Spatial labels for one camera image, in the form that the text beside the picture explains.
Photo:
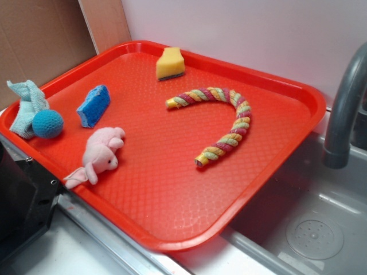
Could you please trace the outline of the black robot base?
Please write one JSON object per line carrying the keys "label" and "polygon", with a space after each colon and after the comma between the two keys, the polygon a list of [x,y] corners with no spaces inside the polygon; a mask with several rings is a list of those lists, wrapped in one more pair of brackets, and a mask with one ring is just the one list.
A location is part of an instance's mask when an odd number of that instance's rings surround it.
{"label": "black robot base", "polygon": [[1,264],[49,230],[59,185],[38,161],[14,160],[1,145]]}

